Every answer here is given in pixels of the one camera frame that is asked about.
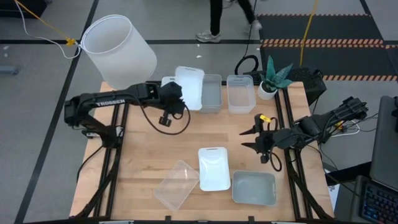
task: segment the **white pot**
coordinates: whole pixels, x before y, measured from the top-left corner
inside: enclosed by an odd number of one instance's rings
[[[272,93],[268,93],[265,90],[262,89],[262,82],[259,85],[259,88],[257,89],[257,94],[262,100],[270,100],[275,96],[275,93],[278,90],[273,91]]]

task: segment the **white bucket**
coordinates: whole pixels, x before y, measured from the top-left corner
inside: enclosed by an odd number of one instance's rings
[[[84,33],[81,47],[117,90],[146,82],[157,64],[154,51],[125,16],[109,15],[94,22]]]

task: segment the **gray floor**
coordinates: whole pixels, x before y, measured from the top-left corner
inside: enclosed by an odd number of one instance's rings
[[[79,38],[93,0],[54,0],[42,18]],[[308,14],[314,0],[259,1],[257,13]],[[384,39],[398,40],[394,0],[383,4],[367,0]],[[95,19],[108,14],[123,14],[132,20],[147,40],[193,39],[198,31],[208,28],[207,0],[100,0]],[[319,14],[362,14],[359,0],[320,0]],[[233,5],[223,13],[224,39],[246,39],[246,21],[241,9]],[[27,21],[34,35],[62,39],[39,21]],[[0,18],[0,39],[30,39],[22,30],[20,19]],[[158,65],[151,80],[174,74],[178,65],[204,69],[224,77],[233,74],[234,66],[244,53],[245,45],[151,45]],[[249,54],[259,55],[258,45],[250,45]],[[66,48],[72,55],[74,49]],[[0,76],[0,220],[12,223],[21,204],[27,183],[50,124],[70,60],[62,57],[54,45],[0,45],[0,64],[17,65],[17,76]],[[241,71],[250,70],[250,62]],[[83,92],[96,92],[102,79],[97,69],[82,54],[76,68],[68,98]],[[396,82],[327,82],[317,113],[326,112],[349,96],[367,101],[370,112],[377,111],[382,95],[398,95]],[[360,124],[363,129],[375,127],[375,120]],[[374,133],[331,139],[323,147],[339,169],[370,160]],[[27,212],[25,222],[67,218],[75,191],[75,176],[83,158],[86,139],[67,127],[62,119],[50,145],[49,154]]]

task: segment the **gray plastic tray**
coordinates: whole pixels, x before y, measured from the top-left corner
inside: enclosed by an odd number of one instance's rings
[[[232,199],[236,203],[276,205],[275,176],[265,172],[235,171],[232,179]]]
[[[205,75],[201,91],[201,113],[218,113],[223,105],[221,75]]]

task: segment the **wooden table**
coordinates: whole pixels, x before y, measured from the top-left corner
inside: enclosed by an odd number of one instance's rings
[[[248,216],[254,216],[256,221],[294,220],[283,151],[274,150],[283,164],[282,171],[275,172],[270,163],[261,164],[259,155],[241,145],[242,142],[254,142],[255,135],[239,135],[252,127],[255,114],[262,113],[268,117],[277,117],[275,100],[264,101],[257,98],[257,106],[250,114],[228,114],[226,87],[223,88],[224,103],[220,113],[200,114],[193,111],[188,129],[178,136],[158,133],[149,126],[138,106],[130,106],[111,215],[113,220],[164,220],[166,215],[171,215],[173,220],[246,221]],[[111,88],[106,83],[102,84],[101,91],[110,90]],[[283,93],[280,92],[280,95],[284,118],[287,121]],[[302,83],[292,84],[289,87],[289,96],[294,120],[310,114]],[[147,108],[146,111],[153,123],[157,124],[162,112],[154,108]],[[112,112],[112,106],[98,108],[95,111],[95,118],[104,124],[110,124]],[[160,127],[160,129],[168,132],[179,131],[185,126],[187,118],[188,116],[185,115],[181,120],[173,121],[170,128]],[[88,140],[85,158],[100,144],[99,138]],[[221,192],[204,192],[200,190],[199,184],[176,212],[168,210],[154,197],[154,189],[177,160],[184,160],[198,171],[199,148],[217,146],[228,150],[231,178],[235,170],[270,172],[276,176],[277,205],[275,207],[234,203],[231,189]],[[71,215],[80,212],[98,188],[104,152],[105,150],[102,150],[82,170],[73,199]],[[306,147],[302,151],[302,160],[309,191],[323,209],[333,216],[319,153]],[[304,217],[302,195],[299,190],[297,192],[301,202],[301,214]],[[105,193],[103,197],[108,198],[108,193]],[[103,200],[101,214],[104,214],[105,204],[106,200]]]

